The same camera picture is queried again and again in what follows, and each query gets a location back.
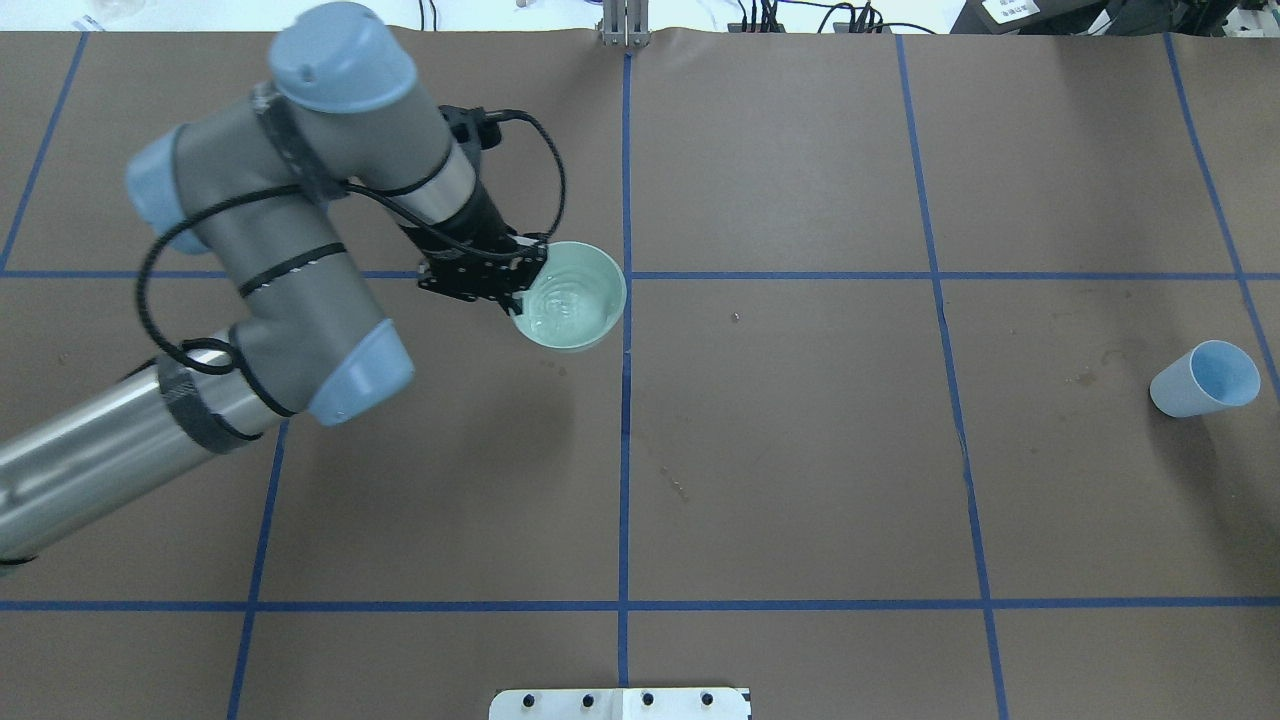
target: light blue paper cup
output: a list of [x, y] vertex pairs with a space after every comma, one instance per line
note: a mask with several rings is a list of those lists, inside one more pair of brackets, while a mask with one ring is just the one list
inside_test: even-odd
[[1248, 405], [1261, 387], [1262, 377], [1248, 352], [1210, 340], [1151, 380], [1151, 401], [1165, 415], [1192, 418]]
[[547, 264], [521, 296], [513, 315], [525, 337], [552, 350], [586, 350], [613, 329], [627, 304], [627, 281], [618, 264], [585, 242], [553, 242]]

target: cable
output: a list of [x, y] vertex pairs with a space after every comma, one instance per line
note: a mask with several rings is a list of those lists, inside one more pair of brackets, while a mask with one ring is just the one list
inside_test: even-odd
[[[498, 123], [511, 122], [511, 120], [520, 120], [524, 123], [529, 123], [530, 126], [532, 126], [535, 131], [538, 131], [538, 135], [541, 136], [543, 141], [547, 143], [547, 149], [550, 150], [552, 159], [556, 161], [556, 172], [559, 174], [559, 201], [556, 206], [556, 219], [552, 220], [552, 224], [547, 229], [547, 232], [530, 233], [530, 237], [534, 237], [535, 240], [540, 240], [543, 242], [549, 241], [552, 236], [556, 234], [556, 231], [559, 229], [561, 220], [564, 218], [564, 204], [568, 193], [568, 176], [564, 170], [564, 158], [561, 156], [559, 150], [556, 147], [556, 142], [552, 140], [550, 133], [547, 132], [547, 128], [543, 127], [540, 122], [538, 122], [538, 118], [530, 115], [529, 113], [524, 110], [498, 110], [494, 113], [485, 113], [485, 118]], [[480, 250], [477, 247], [472, 247], [470, 245], [458, 242], [453, 237], [435, 229], [434, 227], [431, 227], [430, 223], [419, 217], [416, 213], [396, 202], [394, 200], [392, 200], [390, 197], [383, 195], [376, 190], [349, 181], [342, 181], [340, 186], [347, 192], [353, 192], [356, 195], [362, 195], [365, 197], [374, 200], [383, 208], [387, 208], [392, 213], [396, 213], [408, 223], [419, 227], [422, 231], [426, 231], [435, 240], [443, 242], [444, 245], [460, 252], [498, 263], [507, 263], [517, 258], [529, 256], [530, 254], [535, 252], [534, 246], [521, 247], [515, 252], [489, 252], [488, 250]], [[227, 341], [218, 340], [214, 337], [202, 337], [196, 340], [182, 341], [180, 343], [177, 345], [170, 342], [160, 331], [160, 327], [156, 324], [155, 318], [151, 315], [151, 306], [147, 299], [151, 283], [151, 275], [155, 273], [156, 261], [159, 261], [160, 254], [164, 252], [164, 249], [168, 247], [169, 243], [173, 242], [173, 240], [179, 234], [189, 231], [191, 228], [207, 220], [209, 218], [212, 218], [214, 215], [218, 215], [219, 213], [224, 213], [233, 208], [239, 208], [242, 205], [248, 205], [252, 202], [260, 202], [262, 200], [270, 200], [273, 197], [287, 197], [291, 195], [302, 195], [302, 186], [282, 184], [276, 187], [268, 187], [264, 190], [255, 190], [252, 192], [246, 192], [242, 195], [237, 195], [234, 197], [228, 197], [227, 200], [215, 202], [214, 205], [210, 205], [209, 208], [205, 208], [198, 213], [183, 218], [182, 222], [165, 231], [160, 237], [155, 240], [155, 242], [151, 243], [151, 249], [147, 250], [146, 258], [142, 259], [142, 266], [138, 269], [138, 277], [133, 284], [133, 305], [138, 314], [138, 322], [142, 324], [142, 331], [147, 333], [147, 337], [151, 338], [151, 342], [154, 342], [156, 347], [160, 348], [161, 352], [164, 352], [165, 355], [168, 355], [175, 363], [183, 365], [184, 368], [196, 370], [197, 373], [204, 373], [206, 375], [225, 375], [244, 368], [243, 355], [234, 345]], [[221, 351], [227, 354], [230, 361], [225, 365], [210, 365], [207, 363], [201, 363], [198, 360], [193, 360], [189, 355], [187, 355], [187, 352], [191, 350]]]
[[142, 268], [138, 269], [138, 278], [133, 284], [133, 305], [138, 313], [138, 320], [142, 323], [142, 329], [147, 333], [147, 337], [151, 338], [151, 342], [154, 342], [156, 347], [160, 348], [161, 352], [172, 357], [174, 361], [182, 364], [183, 366], [196, 370], [198, 373], [204, 373], [206, 375], [225, 375], [242, 366], [243, 357], [241, 356], [239, 350], [237, 350], [236, 346], [233, 346], [229, 342], [211, 337], [200, 338], [197, 341], [188, 341], [192, 343], [200, 343], [198, 346], [188, 346], [191, 350], [197, 350], [197, 348], [220, 350], [230, 357], [230, 363], [228, 363], [227, 365], [209, 365], [198, 360], [192, 360], [186, 351], [183, 351], [177, 345], [169, 342], [169, 340], [164, 337], [164, 333], [161, 333], [160, 328], [156, 325], [155, 318], [151, 316], [151, 309], [147, 305], [147, 286], [151, 281], [151, 273], [155, 272], [156, 260], [160, 259], [160, 252], [164, 251], [164, 249], [173, 241], [173, 238], [196, 227], [204, 220], [207, 220], [209, 218], [212, 218], [214, 215], [224, 210], [230, 210], [232, 208], [248, 205], [250, 202], [257, 202], [260, 200], [268, 200], [271, 197], [300, 195], [301, 192], [302, 192], [302, 186], [300, 184], [282, 184], [279, 187], [269, 187], [265, 190], [257, 190], [253, 192], [237, 195], [236, 197], [229, 197], [227, 200], [223, 200], [221, 202], [216, 202], [214, 205], [210, 205], [209, 208], [205, 208], [204, 210], [196, 213], [195, 215], [184, 218], [180, 223], [169, 228], [168, 231], [165, 231], [164, 234], [156, 238], [156, 241], [151, 245], [151, 250], [147, 251], [147, 256], [142, 260]]
[[849, 10], [849, 24], [854, 24], [854, 17], [858, 13], [858, 8], [854, 8], [849, 3], [837, 3], [835, 5], [823, 6], [827, 8], [827, 14], [822, 17], [822, 22], [818, 24], [818, 35], [822, 35], [822, 31], [827, 28], [827, 20], [831, 19], [831, 14], [841, 8]]
[[877, 31], [877, 29], [879, 29], [882, 27], [914, 27], [915, 29], [922, 29], [922, 31], [924, 31], [924, 32], [927, 32], [929, 35], [937, 35], [932, 29], [929, 29], [929, 28], [927, 28], [924, 26], [918, 26], [915, 23], [879, 23], [879, 24], [874, 24], [874, 26], [868, 26], [867, 29], [864, 29], [863, 32], [874, 32], [874, 31]]
[[858, 19], [849, 23], [847, 32], [863, 32], [864, 27], [867, 27], [870, 22], [874, 22], [872, 19], [872, 12], [870, 3], [863, 5], [863, 9], [858, 13]]
[[[439, 32], [440, 29], [440, 12], [435, 9], [435, 0], [430, 0], [431, 4], [431, 29]], [[417, 24], [419, 29], [426, 29], [426, 8], [422, 6], [422, 0], [417, 0]]]
[[810, 8], [835, 8], [836, 6], [836, 5], [831, 5], [829, 3], [810, 3], [809, 0], [778, 0], [778, 1], [780, 3], [785, 3], [787, 5], [809, 5]]
[[1144, 33], [1147, 31], [1151, 31], [1151, 29], [1155, 29], [1155, 28], [1160, 27], [1161, 23], [1164, 23], [1164, 24], [1166, 24], [1169, 27], [1166, 27], [1165, 29], [1162, 29], [1160, 32], [1170, 31], [1174, 27], [1174, 13], [1176, 13], [1176, 12], [1178, 12], [1178, 0], [1169, 0], [1169, 15], [1166, 15], [1161, 20], [1156, 20], [1153, 23], [1147, 23], [1147, 24], [1144, 24], [1144, 26], [1142, 26], [1142, 27], [1139, 27], [1137, 29], [1130, 29], [1129, 32], [1124, 33], [1124, 36], [1121, 36], [1121, 37], [1134, 37], [1134, 36], [1142, 35], [1142, 33]]
[[782, 28], [778, 27], [778, 0], [773, 0], [772, 5], [769, 5], [769, 0], [763, 1], [769, 8], [769, 27], [765, 28], [765, 32], [782, 32]]
[[568, 174], [564, 172], [564, 159], [561, 156], [559, 150], [557, 150], [550, 133], [543, 127], [543, 123], [538, 122], [538, 118], [530, 115], [529, 113], [524, 110], [498, 110], [495, 113], [485, 113], [485, 118], [493, 118], [499, 123], [508, 120], [529, 123], [535, 131], [538, 131], [538, 135], [543, 136], [543, 142], [545, 142], [547, 149], [552, 151], [552, 159], [556, 160], [556, 172], [559, 174], [561, 181], [559, 205], [556, 208], [556, 219], [552, 220], [552, 225], [545, 233], [540, 233], [539, 238], [550, 240], [552, 236], [556, 234], [556, 231], [559, 229], [561, 219], [564, 218], [564, 201], [568, 195]]
[[1093, 32], [1087, 32], [1084, 35], [1088, 36], [1088, 37], [1096, 37], [1100, 33], [1106, 33], [1107, 28], [1115, 24], [1116, 18], [1120, 17], [1120, 12], [1124, 10], [1124, 6], [1128, 5], [1128, 4], [1129, 4], [1129, 0], [1120, 0], [1120, 5], [1116, 6], [1115, 14], [1112, 15], [1111, 13], [1107, 13], [1107, 15], [1110, 15], [1110, 17], [1107, 18], [1107, 22], [1102, 24], [1102, 27], [1100, 27], [1098, 29], [1096, 29]]
[[1204, 13], [1208, 12], [1208, 0], [1203, 0], [1203, 1], [1204, 1], [1204, 4], [1201, 5], [1201, 14], [1199, 14], [1199, 17], [1196, 18], [1196, 24], [1192, 26], [1192, 33], [1194, 33], [1194, 35], [1199, 35], [1199, 32], [1201, 32], [1201, 23], [1204, 22]]

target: blue tape line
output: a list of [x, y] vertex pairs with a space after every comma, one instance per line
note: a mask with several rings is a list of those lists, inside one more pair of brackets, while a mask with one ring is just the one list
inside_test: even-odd
[[941, 270], [945, 281], [1233, 281], [1231, 273], [1060, 273]]
[[1280, 607], [1274, 596], [1043, 597], [992, 600], [993, 610], [1119, 610], [1126, 607]]
[[[906, 111], [906, 133], [911, 142], [911, 164], [915, 168], [915, 190], [920, 200], [920, 222], [924, 225], [924, 247], [929, 255], [929, 273], [933, 275], [933, 305], [938, 315], [938, 334], [942, 338], [942, 360], [947, 370], [947, 389], [951, 393], [951, 416], [960, 441], [960, 459], [964, 464], [964, 484], [969, 505], [969, 534], [973, 539], [974, 564], [978, 570], [978, 591], [983, 601], [991, 600], [987, 578], [987, 552], [982, 542], [982, 523], [978, 518], [978, 493], [973, 484], [973, 464], [969, 459], [969, 438], [964, 427], [964, 409], [960, 405], [960, 386], [956, 382], [955, 356], [951, 351], [951, 329], [947, 325], [946, 301], [942, 296], [942, 277], [938, 272], [938, 251], [933, 238], [933, 218], [929, 214], [929, 196], [924, 186], [924, 163], [920, 158], [920, 140], [915, 127], [915, 105], [911, 100], [911, 81], [906, 68], [906, 49], [902, 36], [893, 36], [897, 46], [897, 68], [902, 78], [902, 102]], [[996, 616], [989, 607], [983, 610], [987, 626], [987, 655], [991, 659], [991, 678], [996, 693], [1000, 720], [1009, 720], [1009, 702], [1005, 697], [1005, 674], [1000, 664], [1000, 642], [996, 635]]]
[[[899, 612], [975, 610], [1125, 610], [1280, 607], [1280, 596], [1012, 597], [896, 600], [512, 600], [512, 601], [260, 601], [274, 614], [485, 612]], [[148, 600], [4, 600], [0, 612], [244, 612], [247, 602]]]
[[913, 272], [754, 272], [754, 270], [691, 270], [691, 272], [637, 272], [637, 281], [927, 281], [929, 273]]
[[[132, 281], [138, 277], [137, 270], [5, 270], [0, 273], [5, 278], [36, 278], [36, 279], [109, 279]], [[151, 273], [155, 279], [225, 279], [227, 273], [221, 270], [156, 270]]]
[[241, 625], [241, 644], [236, 653], [236, 674], [232, 676], [230, 698], [227, 701], [227, 720], [234, 720], [239, 714], [241, 689], [244, 687], [244, 670], [248, 667], [248, 648], [253, 641], [253, 621], [257, 615], [257, 597], [262, 588], [262, 566], [266, 564], [266, 544], [271, 538], [271, 518], [275, 514], [275, 495], [280, 487], [280, 469], [284, 466], [284, 438], [289, 434], [289, 421], [280, 423], [275, 436], [275, 457], [271, 460], [271, 479], [266, 484], [266, 501], [262, 503], [262, 524], [257, 532], [257, 552], [253, 555], [253, 574], [248, 583], [248, 601], [244, 603], [244, 623]]
[[622, 56], [622, 275], [627, 302], [622, 310], [622, 416], [618, 460], [618, 687], [627, 687], [630, 659], [627, 606], [631, 594], [631, 53]]
[[[943, 281], [1183, 281], [1236, 282], [1235, 273], [1070, 273], [1037, 270], [940, 270]], [[33, 279], [134, 279], [137, 270], [3, 270], [0, 278]], [[370, 281], [412, 281], [413, 270], [365, 270]], [[156, 270], [156, 279], [225, 279], [223, 270]], [[1244, 273], [1249, 281], [1280, 281], [1280, 273]], [[918, 270], [635, 270], [630, 281], [928, 281], [933, 273]]]
[[[637, 281], [1235, 281], [1234, 273], [1071, 273], [1036, 270], [640, 270]], [[1280, 279], [1280, 273], [1260, 274]]]
[[635, 600], [632, 612], [851, 612], [982, 610], [978, 598], [943, 600]]
[[257, 612], [614, 612], [612, 600], [512, 601], [274, 601], [259, 602]]
[[58, 94], [54, 111], [49, 115], [49, 124], [45, 126], [45, 137], [40, 140], [40, 149], [36, 150], [36, 160], [32, 161], [31, 172], [27, 173], [27, 184], [23, 186], [22, 197], [18, 199], [18, 209], [14, 210], [13, 222], [9, 224], [9, 234], [5, 237], [4, 250], [0, 250], [0, 270], [4, 270], [5, 265], [9, 264], [9, 255], [13, 252], [13, 243], [18, 240], [22, 218], [27, 214], [27, 202], [31, 201], [31, 193], [36, 190], [40, 168], [45, 164], [45, 154], [49, 152], [49, 143], [54, 140], [54, 129], [58, 128], [58, 119], [63, 114], [67, 96], [70, 95], [72, 81], [76, 79], [76, 70], [79, 68], [81, 58], [84, 56], [86, 45], [88, 45], [88, 33], [82, 32], [79, 42], [76, 44], [76, 54], [72, 55], [72, 64], [67, 68], [67, 77], [63, 78], [63, 90]]
[[182, 600], [0, 600], [0, 612], [243, 612], [244, 606]]
[[1271, 389], [1276, 400], [1280, 401], [1280, 373], [1276, 372], [1275, 357], [1271, 355], [1271, 346], [1267, 342], [1266, 332], [1262, 329], [1262, 320], [1258, 319], [1258, 309], [1253, 305], [1253, 293], [1249, 292], [1249, 281], [1244, 274], [1244, 265], [1240, 255], [1235, 250], [1235, 240], [1231, 237], [1231, 228], [1226, 223], [1226, 213], [1222, 211], [1222, 202], [1217, 195], [1217, 186], [1213, 183], [1213, 174], [1208, 170], [1208, 160], [1204, 159], [1204, 150], [1199, 143], [1199, 133], [1196, 132], [1196, 120], [1192, 118], [1192, 106], [1187, 101], [1187, 88], [1183, 86], [1183, 73], [1178, 67], [1178, 54], [1174, 53], [1174, 36], [1165, 33], [1165, 53], [1169, 55], [1169, 69], [1174, 76], [1174, 87], [1178, 90], [1178, 104], [1183, 109], [1183, 120], [1187, 123], [1187, 135], [1192, 140], [1192, 150], [1196, 151], [1196, 161], [1199, 164], [1201, 176], [1204, 178], [1204, 190], [1208, 191], [1208, 200], [1213, 205], [1213, 215], [1217, 217], [1217, 227], [1222, 231], [1222, 242], [1226, 243], [1226, 254], [1231, 258], [1231, 268], [1235, 269], [1235, 278], [1240, 284], [1240, 295], [1244, 297], [1244, 309], [1249, 314], [1249, 323], [1253, 325], [1253, 334], [1257, 337], [1258, 347], [1262, 350], [1262, 361], [1266, 364], [1267, 375], [1271, 377]]

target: label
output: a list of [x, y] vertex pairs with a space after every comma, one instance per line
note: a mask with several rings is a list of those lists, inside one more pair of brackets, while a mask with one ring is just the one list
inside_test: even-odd
[[1029, 18], [1039, 12], [1034, 0], [982, 0], [982, 6], [997, 24]]

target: light blue joint cap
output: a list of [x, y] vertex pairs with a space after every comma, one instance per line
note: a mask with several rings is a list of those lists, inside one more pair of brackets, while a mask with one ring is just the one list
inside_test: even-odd
[[[133, 209], [151, 225], [151, 229], [156, 231], [156, 234], [164, 234], [187, 217], [182, 211], [182, 200], [178, 197], [178, 178], [173, 172], [173, 149], [178, 145], [179, 129], [182, 126], [173, 128], [143, 147], [129, 160], [129, 165], [124, 170], [124, 187], [129, 191]], [[169, 247], [187, 255], [209, 252], [209, 247], [200, 242], [192, 231], [186, 231], [173, 238]]]
[[374, 327], [311, 398], [321, 425], [338, 425], [396, 395], [413, 379], [413, 361], [390, 319]]
[[329, 3], [298, 15], [271, 42], [275, 87], [320, 113], [365, 113], [404, 97], [417, 68], [372, 10]]

